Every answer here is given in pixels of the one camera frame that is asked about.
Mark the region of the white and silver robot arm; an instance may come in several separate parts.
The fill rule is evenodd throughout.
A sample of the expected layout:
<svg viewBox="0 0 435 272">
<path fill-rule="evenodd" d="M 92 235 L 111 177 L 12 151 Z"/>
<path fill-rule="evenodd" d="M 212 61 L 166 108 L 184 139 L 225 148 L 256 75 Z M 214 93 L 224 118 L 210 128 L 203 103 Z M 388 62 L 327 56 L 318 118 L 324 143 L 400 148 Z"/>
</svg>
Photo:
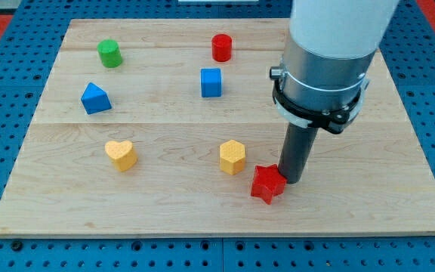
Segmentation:
<svg viewBox="0 0 435 272">
<path fill-rule="evenodd" d="M 294 0 L 282 56 L 282 93 L 312 111 L 359 93 L 398 0 Z"/>
</svg>

